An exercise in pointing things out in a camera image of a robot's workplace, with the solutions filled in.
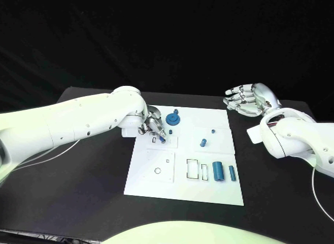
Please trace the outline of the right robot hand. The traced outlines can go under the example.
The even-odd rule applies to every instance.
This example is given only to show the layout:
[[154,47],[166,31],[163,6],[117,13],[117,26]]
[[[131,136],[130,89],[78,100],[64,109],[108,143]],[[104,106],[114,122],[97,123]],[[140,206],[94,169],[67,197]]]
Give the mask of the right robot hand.
[[229,110],[248,117],[265,116],[282,108],[281,101],[262,83],[245,84],[225,91],[224,103]]

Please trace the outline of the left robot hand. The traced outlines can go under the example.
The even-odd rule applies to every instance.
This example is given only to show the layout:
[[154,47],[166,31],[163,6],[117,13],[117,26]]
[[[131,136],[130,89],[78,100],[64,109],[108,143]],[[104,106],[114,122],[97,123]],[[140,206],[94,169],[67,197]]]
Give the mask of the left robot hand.
[[160,110],[154,106],[147,105],[147,111],[143,112],[143,117],[146,120],[139,127],[139,133],[144,135],[147,132],[154,132],[154,135],[166,139]]

